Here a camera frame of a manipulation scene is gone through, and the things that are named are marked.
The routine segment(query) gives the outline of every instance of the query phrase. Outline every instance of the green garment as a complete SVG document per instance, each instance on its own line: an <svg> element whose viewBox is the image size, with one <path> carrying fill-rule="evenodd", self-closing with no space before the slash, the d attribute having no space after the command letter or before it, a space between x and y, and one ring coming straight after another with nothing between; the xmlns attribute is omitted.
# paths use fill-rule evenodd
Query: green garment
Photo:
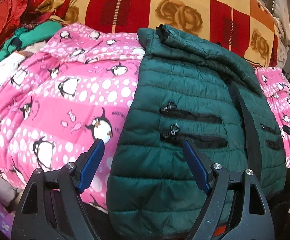
<svg viewBox="0 0 290 240"><path fill-rule="evenodd" d="M141 28L138 38L146 52L108 179L106 201L114 229L128 237L172 238L193 226L206 196L193 180L181 146L165 141L164 135L176 123L180 127L176 135L205 136L217 144L210 148L203 140L196 145L212 162L230 171L248 167L243 129L247 126L224 77L230 77L250 113L262 156L260 185L265 195L270 198L283 190L281 131L251 65L227 49L168 25ZM170 101L201 120L193 120L191 114L162 114ZM232 197L228 194L223 221Z"/></svg>
<svg viewBox="0 0 290 240"><path fill-rule="evenodd" d="M37 25L34 29L28 30L24 27L17 29L14 35L5 41L4 45L0 50L0 62L8 57L15 50L20 51L36 42L40 42L51 38L62 28L58 22L47 21L40 25Z"/></svg>

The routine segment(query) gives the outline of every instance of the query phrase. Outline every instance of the silver bolt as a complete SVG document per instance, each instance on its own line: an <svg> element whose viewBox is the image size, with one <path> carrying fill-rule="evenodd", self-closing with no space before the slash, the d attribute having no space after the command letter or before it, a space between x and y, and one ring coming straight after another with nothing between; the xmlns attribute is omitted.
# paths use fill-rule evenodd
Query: silver bolt
<svg viewBox="0 0 290 240"><path fill-rule="evenodd" d="M75 166L75 163L67 163L66 164L66 168L67 169L71 169L71 168L73 168Z"/></svg>
<svg viewBox="0 0 290 240"><path fill-rule="evenodd" d="M41 168L37 168L37 169L34 170L34 173L36 175L41 174L41 172L42 172L42 169Z"/></svg>
<svg viewBox="0 0 290 240"><path fill-rule="evenodd" d="M214 164L213 164L213 167L214 167L214 169L216 169L216 170L220 170L220 169L222 168L222 165L219 164L219 163L214 163Z"/></svg>
<svg viewBox="0 0 290 240"><path fill-rule="evenodd" d="M254 174L254 171L252 171L252 170L250 170L250 169L247 169L247 170L246 170L246 173L247 173L247 175L252 176L252 175Z"/></svg>

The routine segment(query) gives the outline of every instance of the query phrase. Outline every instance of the green jacket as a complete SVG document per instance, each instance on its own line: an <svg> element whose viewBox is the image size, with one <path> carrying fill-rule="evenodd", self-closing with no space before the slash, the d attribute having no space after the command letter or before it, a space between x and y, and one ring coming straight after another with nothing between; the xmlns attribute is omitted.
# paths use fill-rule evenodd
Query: green jacket
<svg viewBox="0 0 290 240"><path fill-rule="evenodd" d="M228 170L253 169L268 198L281 191L283 141L251 65L168 25L138 37L146 53L108 179L114 229L129 237L191 229L206 196L183 157L186 139Z"/></svg>
<svg viewBox="0 0 290 240"><path fill-rule="evenodd" d="M14 35L5 41L0 50L0 62L15 50L21 50L36 42L51 38L62 28L58 22L47 21L32 30L24 27L17 29Z"/></svg>

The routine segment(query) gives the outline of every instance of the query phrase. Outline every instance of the blue gripper pad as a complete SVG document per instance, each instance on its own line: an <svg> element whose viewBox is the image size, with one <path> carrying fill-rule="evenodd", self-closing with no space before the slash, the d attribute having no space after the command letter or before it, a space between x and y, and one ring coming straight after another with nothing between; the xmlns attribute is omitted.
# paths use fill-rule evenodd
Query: blue gripper pad
<svg viewBox="0 0 290 240"><path fill-rule="evenodd" d="M101 139L96 139L86 153L82 153L77 161L74 182L79 194L88 189L95 176L96 170L104 156L105 144Z"/></svg>
<svg viewBox="0 0 290 240"><path fill-rule="evenodd" d="M184 142L183 154L188 167L193 174L198 188L208 195L212 189L208 183L208 173L195 151L198 150L194 150L188 141Z"/></svg>

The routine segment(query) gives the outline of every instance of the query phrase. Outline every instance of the pink penguin blanket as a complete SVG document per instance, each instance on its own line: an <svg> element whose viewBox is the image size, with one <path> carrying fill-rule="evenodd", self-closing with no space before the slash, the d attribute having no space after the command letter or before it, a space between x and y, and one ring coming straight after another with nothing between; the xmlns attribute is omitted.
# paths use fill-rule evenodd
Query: pink penguin blanket
<svg viewBox="0 0 290 240"><path fill-rule="evenodd" d="M263 94L280 126L286 153L286 166L290 168L290 136L283 125L290 126L290 88L280 68L255 68Z"/></svg>
<svg viewBox="0 0 290 240"><path fill-rule="evenodd" d="M145 51L136 33L62 28L0 88L0 176L24 188L35 168L60 169L95 139L105 154L86 203L106 212L113 155Z"/></svg>

